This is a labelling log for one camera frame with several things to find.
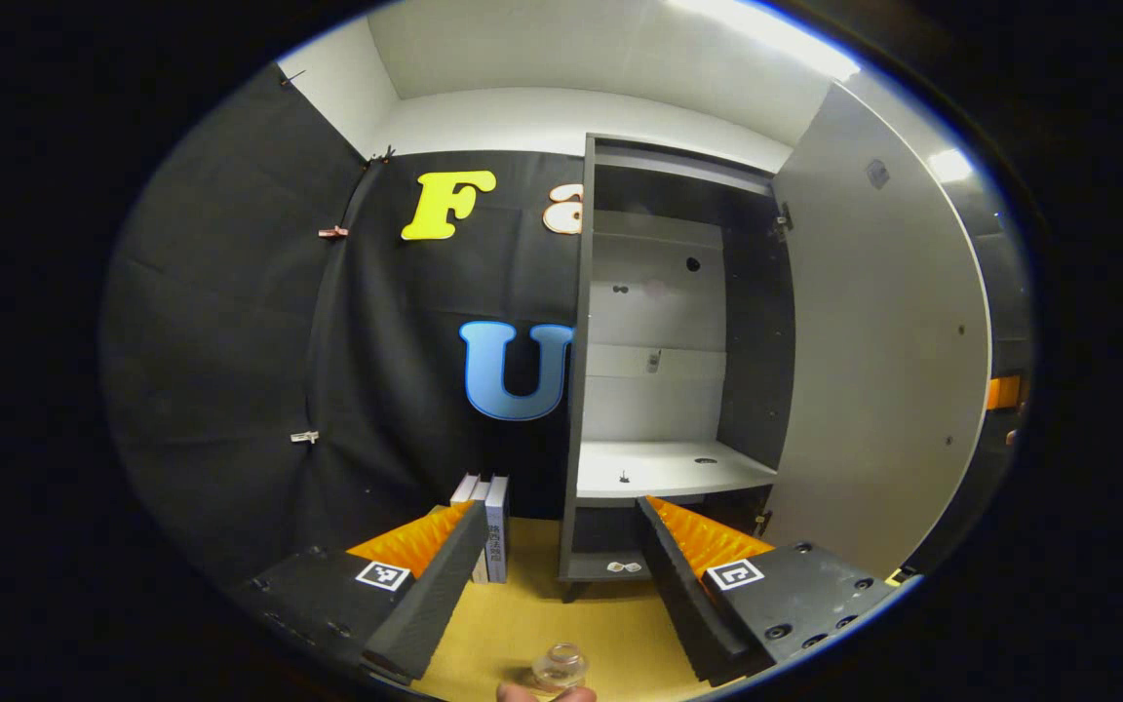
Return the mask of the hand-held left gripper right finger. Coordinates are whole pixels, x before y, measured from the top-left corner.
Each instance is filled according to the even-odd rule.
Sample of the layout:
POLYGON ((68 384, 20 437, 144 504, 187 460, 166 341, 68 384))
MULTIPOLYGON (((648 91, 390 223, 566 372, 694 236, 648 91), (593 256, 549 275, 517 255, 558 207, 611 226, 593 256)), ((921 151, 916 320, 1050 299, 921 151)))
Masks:
POLYGON ((879 613, 895 586, 815 543, 774 547, 658 496, 639 496, 647 569, 701 683, 794 665, 879 613))

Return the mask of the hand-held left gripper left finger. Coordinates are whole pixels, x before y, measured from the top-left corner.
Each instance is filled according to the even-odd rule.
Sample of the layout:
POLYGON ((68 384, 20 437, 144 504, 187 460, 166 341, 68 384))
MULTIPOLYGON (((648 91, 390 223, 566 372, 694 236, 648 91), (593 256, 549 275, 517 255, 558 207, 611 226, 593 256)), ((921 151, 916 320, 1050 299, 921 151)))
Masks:
POLYGON ((486 539, 484 502, 468 499, 346 551, 293 554, 232 600, 331 671, 407 685, 423 680, 486 539))

